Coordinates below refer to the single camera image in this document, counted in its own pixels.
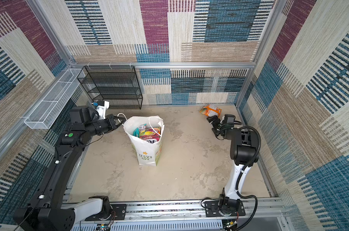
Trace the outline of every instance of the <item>white rope handle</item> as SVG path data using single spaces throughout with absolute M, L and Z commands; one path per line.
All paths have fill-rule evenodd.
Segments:
M 117 114 L 117 116 L 119 116 L 120 114 L 122 114 L 122 115 L 124 115 L 124 117 L 126 118 L 126 121 L 127 121 L 127 117 L 126 117 L 126 115 L 125 114 L 123 114 L 123 113 L 118 113 Z
M 161 137 L 161 135 L 155 131 L 155 129 L 153 128 L 153 126 L 151 126 L 151 123 L 150 123 L 150 118 L 151 118 L 151 117 L 154 117 L 154 118 L 157 118 L 157 119 L 161 119 L 162 121 L 163 121 L 163 119 L 162 119 L 162 118 L 158 118 L 158 117 L 156 117 L 156 116 L 150 116 L 150 117 L 149 117 L 149 125 L 150 125 L 151 129 L 152 129 L 156 134 L 158 134 L 158 135 Z

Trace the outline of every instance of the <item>white wire basket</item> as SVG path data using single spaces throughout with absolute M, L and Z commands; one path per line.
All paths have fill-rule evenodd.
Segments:
M 77 77 L 84 77 L 84 72 L 81 69 L 68 69 L 24 123 L 31 129 L 50 129 L 78 87 Z

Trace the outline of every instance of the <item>white shopping bag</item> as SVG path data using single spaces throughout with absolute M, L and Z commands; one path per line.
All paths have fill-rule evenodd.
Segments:
M 161 127 L 160 139 L 155 143 L 149 143 L 147 141 L 141 140 L 140 138 L 133 136 L 133 131 L 142 124 L 146 123 L 146 127 Z M 127 133 L 128 137 L 132 141 L 132 146 L 137 153 L 137 158 L 140 165 L 151 165 L 156 166 L 158 163 L 160 151 L 161 151 L 161 141 L 163 138 L 164 122 L 159 116 L 133 116 L 123 124 L 124 131 Z

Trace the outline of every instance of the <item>black wire shelf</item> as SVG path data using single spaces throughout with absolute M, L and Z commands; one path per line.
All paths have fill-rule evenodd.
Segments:
M 91 99 L 109 102 L 109 109 L 141 109 L 142 92 L 132 66 L 85 66 L 79 82 Z

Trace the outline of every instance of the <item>beige tabletop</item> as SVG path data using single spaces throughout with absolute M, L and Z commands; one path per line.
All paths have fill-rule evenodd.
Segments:
M 239 115 L 233 105 L 219 106 L 223 116 Z M 91 144 L 70 193 L 69 202 L 106 195 L 110 201 L 218 198 L 233 168 L 229 140 L 211 131 L 201 106 L 143 107 L 107 110 L 107 114 L 158 115 L 164 120 L 162 152 L 157 166 L 141 166 L 131 141 L 119 127 Z M 92 141 L 100 138 L 94 136 Z M 249 171 L 243 195 L 269 197 L 257 164 Z

